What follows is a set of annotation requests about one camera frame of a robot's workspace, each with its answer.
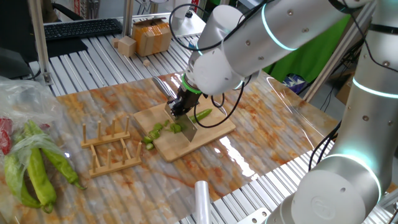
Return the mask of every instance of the cardboard box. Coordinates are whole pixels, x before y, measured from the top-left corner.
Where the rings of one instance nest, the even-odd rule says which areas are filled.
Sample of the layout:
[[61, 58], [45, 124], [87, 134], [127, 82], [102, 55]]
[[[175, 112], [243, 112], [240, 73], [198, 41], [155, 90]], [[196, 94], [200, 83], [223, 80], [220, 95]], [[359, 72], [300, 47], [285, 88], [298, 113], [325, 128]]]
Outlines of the cardboard box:
[[351, 91], [351, 86], [353, 84], [353, 78], [354, 74], [352, 74], [348, 80], [344, 83], [344, 85], [341, 87], [340, 91], [337, 93], [336, 98], [340, 100], [344, 105], [347, 104], [348, 100], [348, 95], [349, 92]]
[[168, 50], [172, 33], [169, 23], [157, 18], [134, 23], [131, 37], [137, 42], [136, 52], [143, 57]]

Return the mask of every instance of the green pepper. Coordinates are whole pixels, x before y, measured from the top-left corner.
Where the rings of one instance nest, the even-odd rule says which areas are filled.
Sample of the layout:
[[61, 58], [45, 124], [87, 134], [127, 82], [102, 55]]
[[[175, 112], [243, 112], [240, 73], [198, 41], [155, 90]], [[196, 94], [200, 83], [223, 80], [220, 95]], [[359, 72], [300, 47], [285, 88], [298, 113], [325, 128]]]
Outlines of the green pepper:
[[149, 131], [148, 134], [149, 134], [149, 137], [150, 137], [152, 140], [158, 139], [158, 138], [160, 137], [159, 131], [156, 131], [156, 130]]
[[170, 129], [168, 129], [168, 131], [172, 131], [174, 134], [180, 133], [181, 130], [182, 130], [181, 126], [179, 124], [175, 124], [175, 123], [170, 124]]
[[164, 127], [167, 127], [167, 125], [169, 125], [169, 123], [170, 123], [170, 121], [169, 121], [169, 120], [166, 120], [166, 121], [164, 122], [163, 126], [164, 126]]
[[153, 131], [160, 131], [160, 130], [162, 130], [162, 129], [163, 129], [162, 124], [156, 123], [156, 124], [154, 125]]
[[149, 144], [152, 141], [153, 140], [149, 136], [144, 136], [144, 138], [142, 139], [142, 142], [145, 143], [145, 144]]
[[[23, 140], [24, 136], [22, 133], [14, 134], [14, 144], [17, 144]], [[11, 190], [13, 196], [19, 197], [21, 203], [31, 208], [40, 208], [42, 205], [39, 201], [33, 198], [27, 191], [27, 187], [24, 180], [23, 168], [18, 161], [16, 153], [8, 154], [4, 157], [4, 174], [6, 176], [6, 182]]]
[[[27, 123], [24, 125], [24, 132], [27, 138], [33, 136], [33, 133]], [[43, 158], [39, 149], [32, 148], [31, 151], [32, 154], [29, 158], [27, 172], [29, 174], [30, 181], [32, 182], [32, 185], [35, 189], [37, 198], [43, 205], [42, 210], [45, 213], [51, 213], [53, 209], [53, 204], [57, 199], [57, 194], [55, 193], [54, 187], [47, 177]]]
[[[34, 123], [32, 120], [29, 120], [29, 125], [30, 128], [33, 132], [33, 134], [45, 134], [40, 127]], [[50, 136], [48, 138], [45, 138], [45, 140], [51, 141]], [[57, 168], [57, 170], [68, 180], [69, 184], [74, 184], [76, 185], [79, 189], [85, 190], [87, 187], [81, 187], [79, 184], [79, 176], [77, 173], [72, 169], [72, 167], [69, 165], [69, 162], [65, 157], [62, 155], [46, 149], [42, 148], [43, 153], [45, 156], [49, 159], [49, 161]]]
[[[206, 118], [212, 111], [213, 109], [205, 109], [204, 111], [197, 113], [198, 121], [200, 121], [203, 118]], [[190, 116], [189, 119], [191, 119], [193, 123], [197, 122], [194, 115]]]
[[154, 145], [152, 143], [147, 144], [147, 150], [151, 150], [154, 148]]

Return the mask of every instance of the knife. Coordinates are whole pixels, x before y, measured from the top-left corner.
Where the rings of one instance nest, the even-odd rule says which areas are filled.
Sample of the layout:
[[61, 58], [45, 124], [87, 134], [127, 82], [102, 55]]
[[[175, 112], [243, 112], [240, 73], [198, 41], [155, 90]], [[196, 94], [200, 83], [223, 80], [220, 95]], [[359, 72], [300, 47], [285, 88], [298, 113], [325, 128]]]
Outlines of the knife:
[[[161, 79], [158, 77], [153, 77], [152, 81], [155, 83], [156, 87], [167, 97], [168, 101], [177, 98], [174, 91]], [[195, 137], [198, 128], [194, 125], [191, 119], [189, 119], [188, 115], [184, 114], [178, 117], [174, 116], [172, 114], [172, 108], [168, 103], [166, 103], [164, 110], [171, 117], [174, 123], [181, 126], [181, 132], [188, 139], [188, 141], [192, 142], [192, 139]]]

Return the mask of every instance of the plastic bag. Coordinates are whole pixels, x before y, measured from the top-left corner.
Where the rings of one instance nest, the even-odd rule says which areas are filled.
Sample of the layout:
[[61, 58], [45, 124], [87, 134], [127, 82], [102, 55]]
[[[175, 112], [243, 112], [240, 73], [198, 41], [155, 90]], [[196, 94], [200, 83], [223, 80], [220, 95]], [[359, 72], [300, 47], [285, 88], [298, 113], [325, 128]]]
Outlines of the plastic bag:
[[[0, 162], [7, 172], [6, 182], [12, 194], [23, 202], [21, 189], [31, 149], [45, 148], [64, 156], [48, 134], [24, 136], [24, 124], [32, 120], [36, 124], [42, 124], [40, 126], [42, 129], [48, 129], [50, 127], [48, 124], [62, 118], [62, 107], [52, 93], [41, 84], [5, 78], [0, 78], [0, 105], [0, 134], [7, 133], [4, 136], [9, 136], [9, 139], [0, 136], [0, 147], [4, 147], [8, 141], [11, 144], [11, 150], [5, 152], [6, 156], [4, 151], [0, 151]], [[51, 177], [55, 169], [48, 169], [48, 164], [49, 162], [45, 166], [47, 174]]]

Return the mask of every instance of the black cable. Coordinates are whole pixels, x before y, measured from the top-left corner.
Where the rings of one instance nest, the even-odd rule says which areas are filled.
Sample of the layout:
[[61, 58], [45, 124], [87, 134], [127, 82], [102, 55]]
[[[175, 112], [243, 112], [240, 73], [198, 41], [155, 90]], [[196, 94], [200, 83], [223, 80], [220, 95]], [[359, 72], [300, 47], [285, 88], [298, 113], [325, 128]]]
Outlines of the black cable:
[[322, 139], [322, 141], [315, 147], [315, 149], [313, 149], [313, 151], [312, 151], [312, 153], [311, 153], [311, 156], [310, 156], [310, 163], [308, 164], [308, 171], [309, 171], [309, 172], [311, 171], [312, 160], [313, 160], [313, 157], [314, 157], [315, 153], [317, 152], [317, 150], [322, 146], [322, 144], [323, 144], [328, 138], [332, 138], [332, 137], [335, 135], [335, 133], [337, 132], [337, 130], [340, 128], [340, 126], [341, 126], [341, 121], [337, 124], [337, 126], [336, 126], [333, 130], [331, 130], [331, 132], [330, 132], [325, 138]]
[[328, 109], [329, 104], [330, 104], [331, 94], [333, 93], [333, 90], [335, 89], [336, 84], [338, 83], [338, 81], [340, 80], [340, 78], [343, 76], [343, 74], [348, 70], [348, 67], [349, 67], [350, 65], [351, 65], [351, 64], [349, 64], [348, 66], [346, 66], [346, 67], [341, 71], [341, 73], [340, 73], [340, 75], [338, 76], [338, 78], [333, 82], [333, 85], [331, 86], [331, 90], [330, 90], [328, 96], [326, 97], [325, 102], [323, 102], [323, 105], [324, 105], [324, 104], [326, 103], [328, 97], [329, 97], [328, 104], [325, 106], [325, 109], [323, 110], [323, 112], [326, 113], [326, 110]]
[[223, 40], [219, 41], [219, 42], [216, 43], [216, 44], [213, 44], [213, 45], [211, 45], [211, 46], [208, 46], [208, 47], [204, 47], [204, 48], [198, 49], [198, 48], [188, 47], [188, 46], [184, 45], [184, 44], [181, 42], [181, 40], [179, 40], [179, 39], [175, 36], [175, 33], [174, 33], [174, 31], [173, 31], [173, 28], [172, 28], [172, 18], [173, 18], [173, 15], [174, 15], [174, 13], [175, 13], [178, 9], [180, 9], [181, 7], [193, 6], [193, 7], [197, 7], [198, 9], [202, 10], [204, 13], [209, 14], [209, 13], [206, 12], [203, 8], [201, 8], [200, 6], [197, 6], [196, 4], [191, 4], [191, 3], [182, 4], [182, 5], [177, 6], [175, 9], [173, 9], [173, 11], [170, 13], [170, 16], [169, 16], [170, 31], [171, 31], [171, 33], [172, 33], [172, 36], [173, 36], [174, 40], [175, 40], [181, 47], [183, 47], [183, 48], [185, 48], [185, 49], [192, 50], [192, 51], [210, 50], [210, 49], [213, 49], [213, 48], [215, 48], [215, 47], [221, 45], [221, 43], [222, 43], [223, 41], [228, 40], [240, 27], [243, 26], [243, 24], [244, 24], [248, 19], [250, 19], [250, 18], [257, 12], [257, 10], [259, 10], [264, 4], [267, 4], [267, 3], [272, 2], [272, 1], [274, 1], [274, 0], [263, 0], [259, 5], [257, 5], [256, 7], [254, 7], [254, 8], [250, 11], [249, 15], [248, 15], [247, 17], [245, 17], [245, 18], [243, 19], [243, 21], [242, 21], [241, 23], [239, 23], [229, 34], [227, 34], [227, 36], [226, 36]]
[[387, 224], [391, 224], [392, 221], [394, 221], [395, 217], [397, 216], [397, 213], [398, 213], [398, 209], [394, 211], [394, 214], [392, 214], [392, 216]]
[[311, 171], [311, 165], [312, 165], [312, 160], [313, 157], [315, 156], [316, 151], [321, 147], [321, 145], [327, 140], [327, 137], [329, 136], [329, 134], [322, 139], [322, 141], [320, 141], [320, 143], [315, 147], [315, 149], [313, 149], [311, 156], [310, 156], [310, 163], [308, 164], [308, 171]]
[[243, 89], [244, 89], [244, 82], [242, 83], [242, 89], [241, 89], [241, 92], [239, 93], [238, 99], [236, 100], [234, 107], [232, 108], [231, 112], [229, 112], [229, 114], [222, 121], [220, 121], [217, 124], [210, 125], [210, 126], [205, 126], [205, 125], [201, 124], [197, 118], [197, 104], [195, 104], [195, 106], [193, 107], [193, 117], [195, 118], [195, 121], [199, 124], [199, 126], [201, 126], [203, 128], [214, 128], [214, 127], [224, 123], [224, 121], [226, 121], [234, 113], [236, 107], [238, 106], [239, 101], [241, 100], [241, 97], [243, 95]]
[[37, 78], [40, 74], [41, 74], [41, 72], [40, 72], [40, 69], [39, 69], [39, 71], [37, 71], [36, 75], [34, 75], [33, 77], [30, 77], [30, 78], [26, 78], [25, 80], [32, 80], [34, 78]]
[[245, 16], [246, 14], [249, 14], [249, 12], [251, 12], [253, 9], [254, 8], [252, 8], [252, 9], [248, 10], [247, 12], [243, 13], [242, 16], [238, 20], [238, 24], [236, 24], [236, 25], [239, 25], [239, 23], [241, 22], [242, 17]]
[[338, 83], [340, 78], [343, 76], [345, 71], [347, 71], [347, 69], [349, 69], [349, 66], [351, 66], [351, 63], [355, 62], [356, 59], [358, 59], [359, 55], [361, 54], [360, 49], [361, 49], [362, 45], [363, 45], [363, 39], [359, 40], [352, 47], [350, 47], [347, 50], [347, 52], [344, 54], [343, 58], [341, 59], [340, 64], [332, 71], [332, 74], [334, 74], [342, 65], [345, 66], [343, 71], [341, 71], [339, 77], [333, 82], [333, 85], [332, 85], [332, 88], [331, 88], [329, 94], [326, 96], [325, 101], [323, 102], [322, 106], [320, 107], [320, 110], [322, 110], [323, 106], [328, 101], [328, 104], [326, 105], [326, 107], [323, 110], [323, 112], [326, 112], [326, 110], [329, 107], [329, 104], [330, 104], [330, 101], [331, 101], [331, 94], [333, 93], [333, 90], [335, 89], [336, 84]]
[[213, 106], [215, 106], [217, 108], [222, 108], [224, 106], [224, 102], [225, 102], [225, 94], [223, 93], [223, 100], [221, 101], [220, 105], [216, 104], [213, 96], [211, 96], [211, 102], [213, 103]]
[[[245, 87], [249, 84], [250, 80], [251, 80], [251, 75], [249, 76], [248, 82], [244, 85]], [[236, 90], [240, 90], [240, 89], [242, 89], [242, 87], [233, 89], [233, 90], [236, 91]]]
[[321, 154], [319, 155], [317, 164], [321, 162], [322, 157], [323, 157], [323, 154], [325, 153], [326, 149], [328, 148], [328, 145], [329, 145], [330, 141], [333, 139], [333, 136], [336, 134], [336, 132], [338, 131], [338, 129], [340, 128], [340, 126], [341, 126], [341, 121], [337, 124], [337, 126], [336, 126], [336, 127], [334, 128], [334, 130], [331, 132], [331, 133], [333, 133], [333, 134], [329, 137], [328, 141], [326, 142], [325, 146], [323, 147], [323, 149], [322, 149], [322, 151], [321, 151]]
[[299, 96], [300, 94], [302, 94], [308, 87], [312, 86], [312, 84], [315, 82], [315, 80], [312, 80], [312, 82], [307, 83], [305, 85], [305, 87], [303, 87], [300, 91], [298, 91], [297, 96]]
[[[347, 3], [346, 3], [345, 0], [343, 0], [343, 3], [344, 3], [344, 5], [345, 5], [346, 7], [348, 7], [348, 5], [347, 5]], [[370, 56], [371, 60], [372, 60], [376, 65], [378, 65], [378, 66], [381, 66], [381, 67], [383, 67], [383, 68], [386, 68], [386, 69], [389, 69], [389, 70], [392, 70], [392, 71], [398, 73], [398, 70], [393, 69], [393, 68], [390, 68], [390, 67], [387, 67], [387, 66], [384, 66], [384, 65], [380, 64], [379, 62], [377, 62], [377, 61], [373, 58], [372, 53], [371, 53], [371, 50], [370, 50], [370, 48], [369, 48], [369, 44], [368, 44], [368, 42], [367, 42], [367, 40], [366, 40], [365, 34], [363, 33], [361, 27], [359, 26], [358, 22], [356, 21], [355, 16], [354, 16], [351, 12], [349, 13], [349, 15], [351, 16], [351, 18], [353, 18], [354, 24], [355, 24], [356, 28], [358, 29], [359, 33], [361, 34], [363, 40], [364, 40], [364, 43], [365, 43], [365, 45], [366, 45], [366, 48], [368, 49], [368, 53], [369, 53], [369, 56]]]

